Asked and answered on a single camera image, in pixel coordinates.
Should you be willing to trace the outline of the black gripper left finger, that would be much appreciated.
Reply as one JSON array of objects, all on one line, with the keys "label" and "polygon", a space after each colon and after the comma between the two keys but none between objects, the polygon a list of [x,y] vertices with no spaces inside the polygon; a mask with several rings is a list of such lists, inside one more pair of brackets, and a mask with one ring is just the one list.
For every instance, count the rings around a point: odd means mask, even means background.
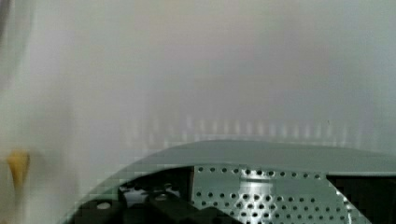
[{"label": "black gripper left finger", "polygon": [[122,224],[194,224],[193,169],[181,167],[142,175],[118,188]]}]

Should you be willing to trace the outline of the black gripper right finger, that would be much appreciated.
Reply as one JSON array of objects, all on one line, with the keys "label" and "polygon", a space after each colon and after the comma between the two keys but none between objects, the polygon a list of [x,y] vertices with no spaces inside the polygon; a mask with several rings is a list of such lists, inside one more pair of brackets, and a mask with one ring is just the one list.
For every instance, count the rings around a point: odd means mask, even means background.
[{"label": "black gripper right finger", "polygon": [[372,224],[395,224],[394,175],[327,175],[326,178]]}]

